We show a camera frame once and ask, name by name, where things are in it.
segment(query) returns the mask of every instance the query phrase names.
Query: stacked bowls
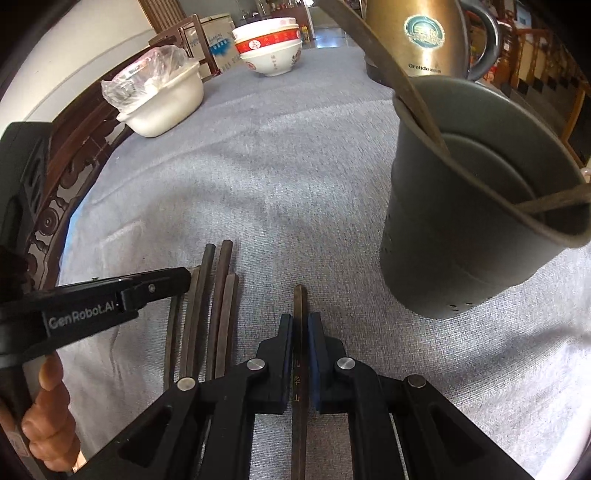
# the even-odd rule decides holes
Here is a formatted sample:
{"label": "stacked bowls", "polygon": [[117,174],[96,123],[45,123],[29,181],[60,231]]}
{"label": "stacked bowls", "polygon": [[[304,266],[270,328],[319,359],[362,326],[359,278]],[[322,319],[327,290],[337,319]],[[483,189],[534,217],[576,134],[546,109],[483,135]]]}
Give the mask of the stacked bowls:
{"label": "stacked bowls", "polygon": [[232,31],[246,65],[268,77],[289,72],[301,54],[300,26],[295,18],[260,20]]}

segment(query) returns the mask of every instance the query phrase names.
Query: electric kettle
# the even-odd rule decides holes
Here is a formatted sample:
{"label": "electric kettle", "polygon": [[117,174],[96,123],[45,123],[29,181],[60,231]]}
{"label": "electric kettle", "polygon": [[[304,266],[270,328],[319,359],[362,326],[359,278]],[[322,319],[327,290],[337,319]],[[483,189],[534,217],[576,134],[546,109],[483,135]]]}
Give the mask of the electric kettle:
{"label": "electric kettle", "polygon": [[[462,9],[486,29],[486,47],[470,66],[470,42]],[[501,50],[496,19],[478,0],[369,0],[366,22],[409,76],[446,75],[478,80]],[[369,77],[387,85],[366,56]]]}

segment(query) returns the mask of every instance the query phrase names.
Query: gray tablecloth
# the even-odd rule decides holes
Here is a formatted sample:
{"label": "gray tablecloth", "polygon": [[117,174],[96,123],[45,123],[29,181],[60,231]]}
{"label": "gray tablecloth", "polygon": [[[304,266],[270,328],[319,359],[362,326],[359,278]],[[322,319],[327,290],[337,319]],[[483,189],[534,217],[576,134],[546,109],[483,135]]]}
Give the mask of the gray tablecloth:
{"label": "gray tablecloth", "polygon": [[[237,362],[275,334],[303,283],[350,355],[423,374],[536,475],[567,428],[588,433],[577,412],[591,412],[591,248],[460,317],[409,312],[378,264],[397,132],[391,91],[357,48],[304,51],[275,78],[224,73],[180,125],[115,151],[70,228],[60,281],[191,267],[205,243],[233,239]],[[61,350],[87,455],[162,393],[167,311],[150,305]],[[251,478],[288,478],[290,427],[290,415],[257,419]],[[352,477],[344,416],[311,413],[307,464],[314,480]]]}

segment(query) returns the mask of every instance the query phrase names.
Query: finger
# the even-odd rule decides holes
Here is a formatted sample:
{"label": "finger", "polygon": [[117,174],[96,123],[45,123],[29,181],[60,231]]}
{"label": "finger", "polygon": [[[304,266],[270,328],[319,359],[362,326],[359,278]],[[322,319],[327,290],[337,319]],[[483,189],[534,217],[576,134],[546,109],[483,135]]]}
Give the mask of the finger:
{"label": "finger", "polygon": [[39,384],[43,390],[51,391],[56,388],[64,378],[64,368],[57,352],[46,356],[45,363],[39,370]]}
{"label": "finger", "polygon": [[74,442],[66,454],[57,460],[45,462],[45,466],[54,472],[65,472],[76,464],[78,453],[80,453],[80,440],[75,436]]}
{"label": "finger", "polygon": [[66,423],[70,394],[64,384],[52,391],[41,390],[37,401],[25,413],[22,432],[32,442],[55,435]]}
{"label": "finger", "polygon": [[68,452],[75,436],[76,421],[69,413],[65,425],[59,432],[46,440],[31,442],[29,450],[39,460],[57,460]]}

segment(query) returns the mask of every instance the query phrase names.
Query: kettle logo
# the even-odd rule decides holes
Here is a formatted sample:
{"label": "kettle logo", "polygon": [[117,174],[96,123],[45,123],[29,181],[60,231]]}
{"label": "kettle logo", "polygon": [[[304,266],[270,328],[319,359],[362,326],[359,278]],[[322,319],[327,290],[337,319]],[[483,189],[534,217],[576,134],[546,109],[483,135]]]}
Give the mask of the kettle logo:
{"label": "kettle logo", "polygon": [[408,17],[404,22],[408,39],[422,48],[439,48],[445,42],[445,32],[434,18],[425,15]]}

